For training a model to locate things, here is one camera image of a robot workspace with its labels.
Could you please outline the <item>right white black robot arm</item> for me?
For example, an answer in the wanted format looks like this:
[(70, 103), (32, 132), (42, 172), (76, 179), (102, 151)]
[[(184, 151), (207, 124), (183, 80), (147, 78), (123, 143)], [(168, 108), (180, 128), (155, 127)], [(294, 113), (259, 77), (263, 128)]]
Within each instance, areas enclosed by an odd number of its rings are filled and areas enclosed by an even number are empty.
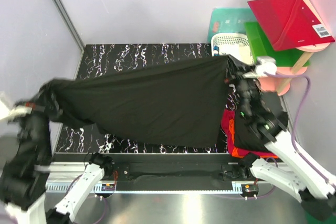
[(255, 85), (261, 77), (292, 78), (278, 73), (273, 62), (247, 65), (231, 61), (227, 83), (233, 83), (240, 98), (240, 114), (256, 136), (256, 144), (277, 155), (290, 169), (286, 172), (270, 165), (265, 159), (248, 153), (241, 159), (239, 176), (264, 180), (295, 198), (315, 219), (325, 221), (335, 214), (335, 175), (321, 166), (297, 142), (294, 131), (288, 131), (280, 121), (280, 113), (266, 106)]

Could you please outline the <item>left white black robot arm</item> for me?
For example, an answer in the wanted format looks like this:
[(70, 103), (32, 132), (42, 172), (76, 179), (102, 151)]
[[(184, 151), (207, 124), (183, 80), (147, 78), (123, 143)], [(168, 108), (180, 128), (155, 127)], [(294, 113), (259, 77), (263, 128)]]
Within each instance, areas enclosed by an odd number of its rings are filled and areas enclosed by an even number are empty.
[(63, 115), (54, 94), (42, 91), (28, 101), (12, 103), (1, 93), (1, 121), (17, 122), (18, 149), (1, 174), (1, 202), (14, 223), (73, 223), (82, 204), (101, 180), (117, 179), (111, 157), (93, 153), (64, 198), (45, 211), (46, 182), (52, 163), (49, 122)]

